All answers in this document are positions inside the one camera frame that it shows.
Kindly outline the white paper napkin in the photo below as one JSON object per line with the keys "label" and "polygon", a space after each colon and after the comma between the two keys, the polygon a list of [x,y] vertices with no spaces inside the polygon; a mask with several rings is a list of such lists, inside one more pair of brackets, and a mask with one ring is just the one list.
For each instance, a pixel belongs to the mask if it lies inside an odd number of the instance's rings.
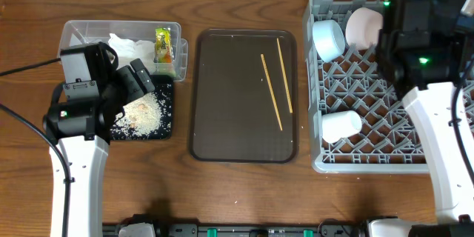
{"label": "white paper napkin", "polygon": [[149,73],[154,73],[157,69],[155,59],[155,44],[151,41],[133,41],[121,39],[116,34],[111,33],[108,45],[113,48],[118,56],[118,68],[130,65],[135,59],[140,59]]}

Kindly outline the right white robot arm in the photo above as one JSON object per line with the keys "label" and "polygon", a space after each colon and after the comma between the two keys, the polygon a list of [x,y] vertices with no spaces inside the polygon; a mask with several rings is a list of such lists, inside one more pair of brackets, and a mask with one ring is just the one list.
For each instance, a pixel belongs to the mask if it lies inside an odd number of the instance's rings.
{"label": "right white robot arm", "polygon": [[473,70],[473,0],[384,0],[375,59],[417,132],[433,224],[372,218],[357,236],[471,236],[473,134],[463,86]]}

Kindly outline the white plastic cup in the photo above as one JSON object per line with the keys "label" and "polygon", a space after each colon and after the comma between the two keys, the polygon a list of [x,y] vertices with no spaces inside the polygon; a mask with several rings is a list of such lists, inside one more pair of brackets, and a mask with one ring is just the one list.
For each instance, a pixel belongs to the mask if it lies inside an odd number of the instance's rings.
{"label": "white plastic cup", "polygon": [[358,134],[362,129],[362,120],[357,112],[348,110],[323,115],[321,126],[322,138],[332,144]]}

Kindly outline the white pink shallow bowl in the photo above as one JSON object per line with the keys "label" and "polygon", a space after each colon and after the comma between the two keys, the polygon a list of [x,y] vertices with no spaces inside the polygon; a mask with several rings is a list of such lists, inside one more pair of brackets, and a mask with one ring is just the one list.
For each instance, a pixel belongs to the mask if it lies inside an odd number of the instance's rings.
{"label": "white pink shallow bowl", "polygon": [[383,25],[383,16],[366,7],[358,8],[347,21],[345,36],[349,45],[357,50],[367,50],[378,44],[379,30]]}

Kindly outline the light blue bowl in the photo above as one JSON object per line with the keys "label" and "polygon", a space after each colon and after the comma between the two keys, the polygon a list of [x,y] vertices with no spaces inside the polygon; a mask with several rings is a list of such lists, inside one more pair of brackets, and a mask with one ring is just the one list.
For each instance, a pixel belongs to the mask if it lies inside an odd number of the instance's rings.
{"label": "light blue bowl", "polygon": [[345,38],[339,24],[334,20],[316,21],[313,24],[313,43],[325,63],[342,56],[345,51]]}

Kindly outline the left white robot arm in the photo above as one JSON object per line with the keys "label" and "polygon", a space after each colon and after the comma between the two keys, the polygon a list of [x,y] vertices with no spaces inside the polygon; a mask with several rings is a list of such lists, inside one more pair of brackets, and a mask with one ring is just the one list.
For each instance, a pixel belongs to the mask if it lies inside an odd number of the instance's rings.
{"label": "left white robot arm", "polygon": [[123,67],[104,42],[60,51],[65,81],[53,91],[43,128],[51,141],[52,236],[101,236],[104,168],[111,128],[124,107],[155,90],[141,59]]}

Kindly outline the green orange snack wrapper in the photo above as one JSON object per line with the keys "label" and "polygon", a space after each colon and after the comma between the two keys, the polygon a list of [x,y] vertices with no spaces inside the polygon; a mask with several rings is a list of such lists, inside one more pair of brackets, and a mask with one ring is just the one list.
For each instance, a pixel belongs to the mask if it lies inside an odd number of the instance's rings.
{"label": "green orange snack wrapper", "polygon": [[169,64],[173,61],[173,49],[170,28],[156,28],[155,63]]}

